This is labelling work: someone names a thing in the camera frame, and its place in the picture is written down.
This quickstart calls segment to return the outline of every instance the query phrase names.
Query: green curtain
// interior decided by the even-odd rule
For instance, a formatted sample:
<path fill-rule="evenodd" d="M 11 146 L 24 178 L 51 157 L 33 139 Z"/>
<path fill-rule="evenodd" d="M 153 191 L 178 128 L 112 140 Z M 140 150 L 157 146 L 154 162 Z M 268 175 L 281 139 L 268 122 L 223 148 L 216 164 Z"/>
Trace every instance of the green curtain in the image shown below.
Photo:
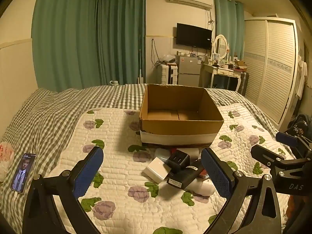
<path fill-rule="evenodd" d="M 96 0 L 36 0 L 32 45 L 38 87 L 100 85 Z"/>
<path fill-rule="evenodd" d="M 243 59 L 245 19 L 244 6 L 235 0 L 215 0 L 216 35 L 222 34 L 230 44 L 230 57 Z"/>
<path fill-rule="evenodd" d="M 97 5 L 101 83 L 136 83 L 140 64 L 145 77 L 145 0 L 98 0 Z"/>
<path fill-rule="evenodd" d="M 39 87 L 52 91 L 145 77 L 145 0 L 36 0 L 32 45 Z"/>

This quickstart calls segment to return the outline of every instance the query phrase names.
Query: refrigerator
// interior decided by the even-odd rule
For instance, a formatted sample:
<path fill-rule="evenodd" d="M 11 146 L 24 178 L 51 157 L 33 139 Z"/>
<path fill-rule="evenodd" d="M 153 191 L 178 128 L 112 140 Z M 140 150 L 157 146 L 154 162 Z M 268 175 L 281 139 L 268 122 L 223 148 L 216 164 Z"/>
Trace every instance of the refrigerator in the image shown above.
<path fill-rule="evenodd" d="M 197 57 L 179 57 L 177 83 L 185 86 L 199 86 L 202 59 Z"/>

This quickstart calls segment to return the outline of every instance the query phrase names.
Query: white louvered wardrobe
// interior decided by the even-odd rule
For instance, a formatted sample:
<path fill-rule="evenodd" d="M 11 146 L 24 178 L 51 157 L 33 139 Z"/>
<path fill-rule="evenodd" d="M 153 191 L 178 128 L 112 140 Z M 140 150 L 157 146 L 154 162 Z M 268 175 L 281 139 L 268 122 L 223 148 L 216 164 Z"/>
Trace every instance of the white louvered wardrobe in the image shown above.
<path fill-rule="evenodd" d="M 249 81 L 245 97 L 279 129 L 291 117 L 297 87 L 298 37 L 294 20 L 245 20 L 244 61 Z"/>

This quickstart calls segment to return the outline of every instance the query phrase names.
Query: wardrobe door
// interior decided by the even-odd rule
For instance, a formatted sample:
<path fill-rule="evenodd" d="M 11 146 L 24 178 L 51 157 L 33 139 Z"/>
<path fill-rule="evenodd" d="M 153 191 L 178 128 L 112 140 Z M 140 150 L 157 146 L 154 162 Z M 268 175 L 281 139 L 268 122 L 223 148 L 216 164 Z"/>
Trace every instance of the wardrobe door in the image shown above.
<path fill-rule="evenodd" d="M 245 21 L 244 61 L 249 80 L 245 97 L 256 104 L 266 58 L 266 21 Z"/>
<path fill-rule="evenodd" d="M 279 123 L 291 91 L 295 66 L 294 25 L 268 21 L 268 61 L 257 106 Z"/>

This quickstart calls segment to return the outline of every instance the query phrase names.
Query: floral quilted bed pad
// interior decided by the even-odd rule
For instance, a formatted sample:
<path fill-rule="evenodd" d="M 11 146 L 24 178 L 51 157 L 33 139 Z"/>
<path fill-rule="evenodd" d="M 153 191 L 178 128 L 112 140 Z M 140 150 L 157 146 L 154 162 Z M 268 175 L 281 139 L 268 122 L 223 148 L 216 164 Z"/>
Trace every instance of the floral quilted bed pad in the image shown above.
<path fill-rule="evenodd" d="M 254 160 L 250 149 L 260 144 L 292 157 L 269 132 L 240 104 L 219 107 L 224 124 L 211 148 L 233 170 L 261 177 L 269 169 Z M 104 161 L 87 193 L 79 198 L 82 208 L 101 233 L 111 234 L 202 234 L 225 203 L 215 192 L 204 197 L 168 185 L 155 183 L 143 170 L 153 160 L 155 149 L 141 145 L 139 112 L 102 108 L 83 114 L 57 167 L 48 176 L 71 170 L 96 145 L 104 151 Z M 288 195 L 278 194 L 282 224 L 285 223 Z M 67 231 L 75 233 L 58 197 L 59 213 Z M 237 230 L 247 210 L 247 197 L 233 225 Z"/>

